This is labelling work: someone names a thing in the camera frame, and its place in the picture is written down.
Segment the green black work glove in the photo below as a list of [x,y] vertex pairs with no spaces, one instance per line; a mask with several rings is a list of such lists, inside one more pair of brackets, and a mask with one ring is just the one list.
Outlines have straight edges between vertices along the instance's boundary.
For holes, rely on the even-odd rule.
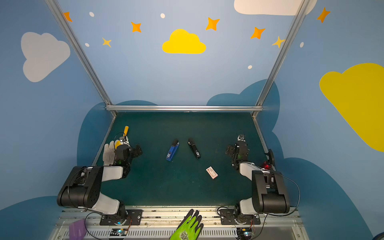
[[191,209],[170,237],[170,240],[197,240],[204,224],[198,210]]

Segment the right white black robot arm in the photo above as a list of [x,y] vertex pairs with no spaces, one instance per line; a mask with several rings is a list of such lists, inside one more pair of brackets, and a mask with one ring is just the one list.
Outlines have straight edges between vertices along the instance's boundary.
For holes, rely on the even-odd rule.
[[267,161],[262,166],[248,161],[250,150],[244,140],[228,145],[226,154],[232,158],[233,168],[252,182],[252,196],[235,206],[234,215],[288,214],[290,199],[284,176],[275,170],[275,156],[271,149],[265,153]]

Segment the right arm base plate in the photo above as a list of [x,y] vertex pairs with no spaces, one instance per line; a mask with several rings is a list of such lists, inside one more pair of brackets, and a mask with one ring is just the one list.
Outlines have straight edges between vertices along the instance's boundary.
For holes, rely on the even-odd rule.
[[219,208],[217,213],[222,225],[260,225],[259,215],[236,215],[235,209]]

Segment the red white staple box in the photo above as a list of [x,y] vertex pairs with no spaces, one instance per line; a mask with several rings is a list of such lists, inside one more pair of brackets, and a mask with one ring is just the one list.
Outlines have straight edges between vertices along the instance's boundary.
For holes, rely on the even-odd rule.
[[211,177],[212,179],[215,179],[215,178],[218,177],[218,174],[216,173],[216,171],[215,171],[212,167],[208,167],[208,168],[206,169],[206,171],[207,171],[207,173],[210,175],[210,177]]

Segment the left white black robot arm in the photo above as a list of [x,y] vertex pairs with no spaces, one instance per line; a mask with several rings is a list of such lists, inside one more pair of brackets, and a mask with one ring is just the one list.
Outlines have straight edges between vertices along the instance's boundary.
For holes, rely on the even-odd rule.
[[111,166],[76,166],[59,191],[57,204],[61,207],[83,208],[117,219],[121,224],[127,218],[125,204],[101,193],[103,182],[128,176],[134,158],[143,154],[140,145],[120,145],[115,150]]

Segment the white fabric glove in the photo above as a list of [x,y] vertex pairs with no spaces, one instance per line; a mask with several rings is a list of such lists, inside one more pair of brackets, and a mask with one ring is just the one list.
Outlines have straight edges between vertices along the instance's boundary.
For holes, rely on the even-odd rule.
[[111,141],[104,145],[103,162],[104,166],[112,166],[115,161],[115,142]]

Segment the aluminium frame crossbar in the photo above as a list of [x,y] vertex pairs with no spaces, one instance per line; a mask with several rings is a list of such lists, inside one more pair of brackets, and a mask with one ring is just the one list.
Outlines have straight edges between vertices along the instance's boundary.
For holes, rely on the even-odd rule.
[[262,106],[144,106],[144,105],[107,105],[107,111],[138,112],[261,112]]

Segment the yellow plastic scoop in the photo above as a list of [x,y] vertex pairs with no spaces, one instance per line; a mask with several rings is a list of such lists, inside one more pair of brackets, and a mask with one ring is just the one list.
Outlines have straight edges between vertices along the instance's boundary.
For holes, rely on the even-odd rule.
[[[129,126],[125,126],[125,129],[124,129],[124,131],[122,132],[123,133],[123,135],[122,136],[128,136],[128,131],[129,131]],[[119,141],[119,138],[117,139],[117,140],[115,140],[115,149],[117,149],[118,147],[116,147],[116,142],[118,142]]]

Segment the red emergency stop button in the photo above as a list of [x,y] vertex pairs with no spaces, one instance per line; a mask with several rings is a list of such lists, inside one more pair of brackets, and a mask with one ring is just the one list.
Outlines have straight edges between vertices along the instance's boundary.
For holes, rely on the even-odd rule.
[[265,161],[263,164],[262,164],[262,168],[265,169],[265,170],[270,170],[272,167],[271,163],[268,162],[268,161]]

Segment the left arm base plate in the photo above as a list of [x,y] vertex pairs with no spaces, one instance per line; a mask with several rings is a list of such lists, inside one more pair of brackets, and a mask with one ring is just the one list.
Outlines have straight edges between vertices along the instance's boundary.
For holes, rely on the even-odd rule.
[[139,226],[142,219],[142,210],[126,210],[125,218],[115,215],[102,215],[100,226]]

